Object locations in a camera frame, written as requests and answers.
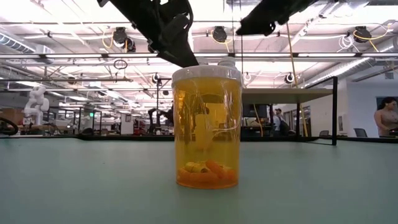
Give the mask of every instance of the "desk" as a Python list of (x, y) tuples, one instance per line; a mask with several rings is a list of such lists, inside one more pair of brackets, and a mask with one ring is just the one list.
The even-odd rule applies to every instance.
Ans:
[(398, 223), (396, 144), (242, 142), (239, 185), (175, 183), (174, 143), (0, 139), (0, 223)]

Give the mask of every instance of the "chair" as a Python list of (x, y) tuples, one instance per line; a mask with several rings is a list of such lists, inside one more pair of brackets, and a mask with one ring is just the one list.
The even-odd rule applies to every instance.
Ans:
[(329, 130), (323, 130), (319, 133), (319, 136), (329, 136)]
[(365, 129), (363, 128), (354, 128), (355, 131), (355, 135), (356, 137), (360, 137), (360, 138), (367, 138), (368, 135), (366, 134)]

